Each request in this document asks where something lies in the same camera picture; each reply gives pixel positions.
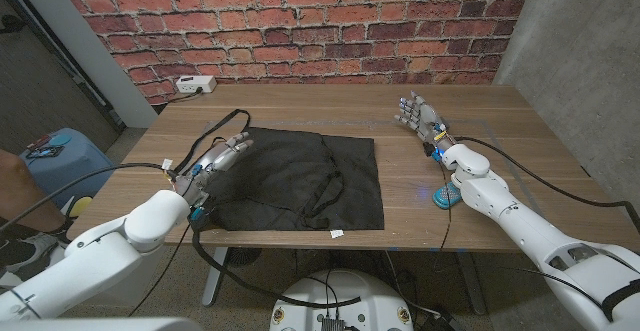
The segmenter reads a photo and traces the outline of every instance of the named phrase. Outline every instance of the person's leg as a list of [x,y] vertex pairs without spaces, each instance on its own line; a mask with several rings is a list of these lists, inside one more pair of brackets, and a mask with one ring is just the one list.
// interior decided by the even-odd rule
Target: person's leg
[[[20,157],[0,149],[0,217],[11,220],[46,195],[36,185]],[[53,202],[47,202],[18,224],[42,232],[63,228],[67,218]]]

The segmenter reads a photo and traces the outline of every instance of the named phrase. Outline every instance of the gray concrete wall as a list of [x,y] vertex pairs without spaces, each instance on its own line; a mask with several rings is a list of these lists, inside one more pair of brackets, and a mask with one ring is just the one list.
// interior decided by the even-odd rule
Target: gray concrete wall
[[527,0],[493,83],[514,85],[612,198],[640,210],[640,0]]

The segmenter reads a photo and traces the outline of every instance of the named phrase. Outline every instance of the wire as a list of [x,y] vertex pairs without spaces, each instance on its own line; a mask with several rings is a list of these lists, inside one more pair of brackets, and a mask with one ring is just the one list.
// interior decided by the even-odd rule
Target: wire
[[142,306],[142,304],[149,298],[149,296],[151,295],[153,290],[155,290],[156,286],[158,286],[158,284],[162,280],[162,277],[164,277],[164,274],[167,273],[167,270],[169,269],[169,266],[171,266],[171,262],[173,261],[174,257],[176,257],[176,254],[178,253],[178,249],[180,248],[180,245],[182,245],[182,241],[184,240],[184,237],[187,235],[187,231],[189,231],[189,227],[190,226],[191,225],[187,225],[187,228],[184,229],[184,232],[182,233],[182,237],[180,237],[180,241],[178,241],[178,246],[176,246],[176,249],[173,251],[173,254],[169,258],[169,261],[167,262],[167,265],[164,267],[164,270],[162,271],[162,273],[160,274],[160,276],[158,277],[156,282],[153,284],[153,286],[151,286],[151,289],[149,289],[149,291],[144,296],[144,298],[140,302],[138,302],[138,305],[136,305],[136,307],[131,312],[129,312],[127,317],[131,317],[136,311],[138,311],[140,306]]
[[198,255],[200,255],[200,257],[202,257],[209,265],[211,265],[213,268],[218,270],[220,272],[220,274],[230,277],[238,285],[246,288],[247,290],[254,291],[254,292],[257,292],[257,293],[265,295],[265,296],[273,297],[275,299],[287,302],[287,303],[292,304],[292,305],[305,306],[305,307],[316,308],[316,309],[323,309],[325,307],[349,306],[349,305],[353,305],[353,304],[356,304],[356,303],[362,301],[362,299],[358,296],[358,297],[353,298],[351,300],[342,301],[342,302],[335,302],[335,303],[332,303],[332,304],[326,304],[325,305],[325,304],[319,304],[319,303],[296,300],[296,299],[293,299],[291,297],[287,297],[287,296],[280,295],[280,294],[277,294],[277,293],[272,292],[272,291],[268,291],[268,290],[262,289],[260,287],[257,287],[257,286],[254,286],[254,285],[251,285],[251,284],[245,282],[243,279],[238,277],[236,274],[234,274],[233,272],[229,271],[226,267],[224,267],[224,266],[220,265],[218,262],[216,262],[216,260],[214,260],[213,257],[211,257],[204,250],[204,248],[202,248],[202,245],[200,244],[200,232],[197,231],[197,230],[193,230],[192,244],[193,244],[193,248],[196,249],[196,252],[198,253]]
[[398,293],[400,294],[400,297],[402,297],[405,300],[406,303],[408,303],[409,305],[417,308],[418,310],[422,310],[424,312],[428,312],[430,314],[436,315],[437,317],[442,317],[440,312],[428,309],[426,307],[422,307],[422,306],[416,304],[415,302],[413,302],[413,301],[407,299],[406,297],[404,297],[404,295],[402,294],[402,290],[400,290],[400,284],[398,283],[398,278],[396,276],[396,269],[395,269],[395,267],[393,267],[393,261],[391,261],[391,256],[389,255],[389,251],[385,250],[384,253],[387,255],[387,260],[389,260],[389,265],[391,265],[391,272],[393,273],[393,280],[396,283],[396,287],[398,288]]
[[591,205],[591,206],[597,206],[597,207],[618,207],[618,206],[624,206],[624,208],[627,210],[627,213],[629,214],[629,217],[631,218],[631,221],[633,222],[633,225],[636,227],[636,230],[638,231],[638,233],[640,233],[640,216],[638,216],[638,213],[636,212],[635,208],[633,207],[633,205],[631,204],[631,202],[629,201],[616,201],[616,202],[597,202],[597,201],[591,201],[591,200],[587,200],[584,199],[580,196],[576,196],[570,192],[567,192],[557,186],[552,185],[551,183],[545,181],[544,179],[542,179],[540,176],[536,175],[535,173],[533,173],[532,171],[530,171],[529,169],[527,169],[526,167],[524,167],[522,164],[520,164],[518,161],[514,160],[511,156],[509,156],[506,152],[500,150],[499,148],[484,142],[482,140],[478,140],[475,139],[473,137],[466,137],[466,136],[460,136],[460,137],[456,137],[455,138],[456,141],[471,141],[471,142],[476,142],[479,143],[482,146],[486,146],[490,149],[492,149],[493,151],[499,153],[500,155],[504,156],[507,160],[511,161],[511,163],[513,163],[514,165],[516,165],[518,168],[520,168],[522,171],[526,172],[527,174],[529,174],[529,176],[533,177],[534,179],[540,181],[542,184],[544,184],[545,186],[549,187],[550,189],[559,192],[571,199],[574,199],[576,201],[580,201],[582,203],[585,203],[587,205]]
[[75,179],[75,180],[69,182],[68,184],[62,186],[58,190],[50,193],[48,196],[46,196],[42,200],[36,202],[35,204],[31,205],[26,210],[22,211],[22,213],[20,213],[18,216],[14,217],[10,221],[8,221],[4,225],[2,225],[2,227],[0,227],[0,234],[2,234],[4,231],[6,231],[7,228],[9,228],[11,225],[13,225],[16,222],[22,220],[24,217],[29,215],[31,212],[35,211],[38,207],[44,205],[46,202],[50,201],[52,198],[54,198],[54,197],[58,196],[59,194],[63,193],[65,190],[67,190],[68,188],[74,186],[75,184],[77,184],[79,182],[82,182],[82,181],[88,179],[91,176],[95,176],[95,175],[101,174],[103,172],[108,172],[108,171],[113,171],[113,170],[123,169],[123,168],[131,168],[131,167],[149,167],[149,168],[155,168],[155,169],[164,171],[162,166],[158,165],[158,164],[153,164],[153,163],[127,163],[127,164],[120,164],[120,165],[115,165],[115,166],[104,167],[104,168],[89,172],[88,174],[86,174],[84,176],[81,176],[81,177],[78,177],[77,179]]

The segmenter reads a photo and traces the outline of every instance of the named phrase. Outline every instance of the yellow object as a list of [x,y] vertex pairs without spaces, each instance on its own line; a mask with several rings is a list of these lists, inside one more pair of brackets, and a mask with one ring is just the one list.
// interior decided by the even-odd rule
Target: yellow object
[[86,210],[87,206],[89,206],[89,203],[91,203],[91,200],[93,200],[93,198],[87,196],[76,201],[76,203],[73,204],[73,207],[71,208],[71,211],[69,212],[68,216],[78,217],[82,215],[84,210]]

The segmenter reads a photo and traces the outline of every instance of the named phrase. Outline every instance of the red brick wall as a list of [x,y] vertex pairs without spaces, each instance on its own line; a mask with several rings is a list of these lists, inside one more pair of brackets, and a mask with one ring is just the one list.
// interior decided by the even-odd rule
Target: red brick wall
[[71,0],[150,102],[221,83],[490,83],[524,0]]

